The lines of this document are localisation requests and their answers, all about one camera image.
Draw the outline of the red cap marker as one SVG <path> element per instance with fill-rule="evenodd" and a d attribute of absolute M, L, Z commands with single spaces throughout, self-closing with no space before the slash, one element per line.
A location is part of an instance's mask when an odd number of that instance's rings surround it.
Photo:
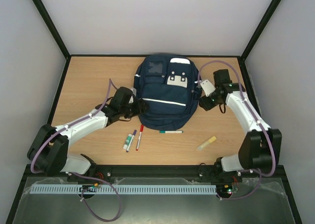
<path fill-rule="evenodd" d="M 138 136 L 138 140 L 137 140 L 137 145 L 136 145 L 136 151 L 138 151 L 139 147 L 140 147 L 140 142 L 141 142 L 141 136 L 142 136 L 143 129 L 144 129 L 144 125 L 141 125 L 139 136 Z"/>

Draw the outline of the purple cap marker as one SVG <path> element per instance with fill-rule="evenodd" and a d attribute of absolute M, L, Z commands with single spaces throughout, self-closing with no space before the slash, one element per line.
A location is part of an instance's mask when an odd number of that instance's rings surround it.
<path fill-rule="evenodd" d="M 137 133 L 137 130 L 134 130 L 134 132 L 133 132 L 133 134 L 132 134 L 132 136 L 131 136 L 129 145 L 128 145 L 127 149 L 126 149 L 126 152 L 127 152 L 127 153 L 130 151 L 130 148 L 131 148 L 132 142 L 133 142 L 133 140 L 134 140 L 134 138 L 135 138 L 135 136 L 136 136 L 136 133 Z"/>

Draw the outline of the green label glue stick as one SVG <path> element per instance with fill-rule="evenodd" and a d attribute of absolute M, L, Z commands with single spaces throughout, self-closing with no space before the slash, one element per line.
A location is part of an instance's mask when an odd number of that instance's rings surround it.
<path fill-rule="evenodd" d="M 123 149 L 124 149 L 124 150 L 127 150 L 128 146 L 129 146 L 129 144 L 130 144 L 131 139 L 132 139 L 132 134 L 128 134 L 128 136 L 127 136 L 127 138 L 126 138 L 126 140 L 125 140 L 125 143 L 124 143 L 124 145 L 123 145 Z"/>

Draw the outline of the green cap marker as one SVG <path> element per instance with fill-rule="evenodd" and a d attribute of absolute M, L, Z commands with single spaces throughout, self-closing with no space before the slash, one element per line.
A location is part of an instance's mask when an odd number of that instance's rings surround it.
<path fill-rule="evenodd" d="M 160 130 L 159 132 L 160 132 L 160 133 L 171 133 L 171 134 L 174 134 L 174 133 L 184 133 L 182 130 Z"/>

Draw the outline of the navy blue backpack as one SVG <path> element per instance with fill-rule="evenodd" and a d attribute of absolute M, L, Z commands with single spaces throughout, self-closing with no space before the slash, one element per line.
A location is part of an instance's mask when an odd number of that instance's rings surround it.
<path fill-rule="evenodd" d="M 202 90 L 199 70 L 190 59 L 171 55 L 147 56 L 138 67 L 133 87 L 148 110 L 139 115 L 141 124 L 153 130 L 179 130 L 195 113 Z"/>

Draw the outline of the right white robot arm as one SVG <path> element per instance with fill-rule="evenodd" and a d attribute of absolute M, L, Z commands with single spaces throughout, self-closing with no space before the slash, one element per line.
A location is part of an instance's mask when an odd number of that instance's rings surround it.
<path fill-rule="evenodd" d="M 279 161 L 282 134 L 272 129 L 257 113 L 251 104 L 246 90 L 240 82 L 233 83 L 227 69 L 214 72 L 214 83 L 199 80 L 198 86 L 204 96 L 199 106 L 206 111 L 218 106 L 221 112 L 228 107 L 240 123 L 245 138 L 238 153 L 219 158 L 215 168 L 215 176 L 226 180 L 232 171 L 250 171 L 268 168 L 265 177 L 270 177 L 276 170 Z"/>

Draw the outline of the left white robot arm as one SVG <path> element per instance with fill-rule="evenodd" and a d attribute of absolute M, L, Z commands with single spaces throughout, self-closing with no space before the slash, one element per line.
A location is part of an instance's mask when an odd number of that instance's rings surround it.
<path fill-rule="evenodd" d="M 70 154 L 70 146 L 96 130 L 141 115 L 148 109 L 148 104 L 137 99 L 132 89 L 120 87 L 113 97 L 107 96 L 102 104 L 72 122 L 55 127 L 43 125 L 27 153 L 31 172 L 46 176 L 60 172 L 84 175 L 93 162 L 86 155 Z"/>

